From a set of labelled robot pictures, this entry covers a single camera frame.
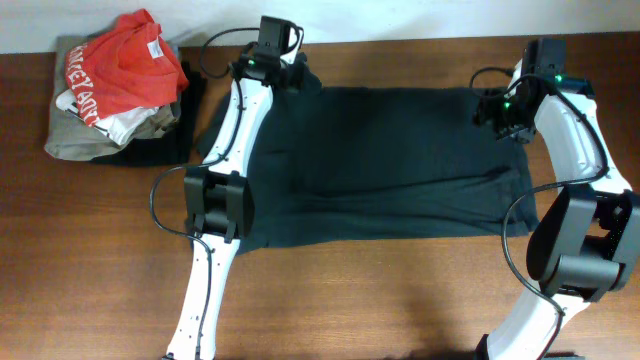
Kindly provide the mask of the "dark green t-shirt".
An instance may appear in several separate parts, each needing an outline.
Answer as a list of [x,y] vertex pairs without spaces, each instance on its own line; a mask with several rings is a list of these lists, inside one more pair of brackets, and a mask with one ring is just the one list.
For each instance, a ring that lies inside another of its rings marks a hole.
[[478,103],[466,88],[326,87],[307,65],[259,130],[241,251],[530,233],[535,201],[507,210],[532,185],[526,153],[473,123]]

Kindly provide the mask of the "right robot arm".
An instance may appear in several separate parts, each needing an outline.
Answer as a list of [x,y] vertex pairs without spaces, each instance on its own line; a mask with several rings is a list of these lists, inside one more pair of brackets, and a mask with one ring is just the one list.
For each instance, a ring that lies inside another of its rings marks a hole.
[[531,235],[527,271],[511,272],[524,290],[505,320],[478,343],[477,359],[547,359],[564,326],[609,293],[624,288],[639,259],[639,195],[615,166],[586,80],[563,74],[511,73],[496,102],[496,132],[542,136],[555,182],[516,198],[509,212],[537,193],[558,196]]

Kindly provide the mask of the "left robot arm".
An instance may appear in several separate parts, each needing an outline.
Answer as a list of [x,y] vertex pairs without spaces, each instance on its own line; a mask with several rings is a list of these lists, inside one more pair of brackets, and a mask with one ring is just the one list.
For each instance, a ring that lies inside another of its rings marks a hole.
[[258,56],[233,64],[219,133],[202,164],[183,168],[188,230],[177,234],[193,244],[193,259],[166,359],[216,356],[216,327],[229,270],[253,222],[247,179],[251,152],[274,90],[289,86],[289,72],[299,63],[300,56],[291,50],[276,56],[272,64]]

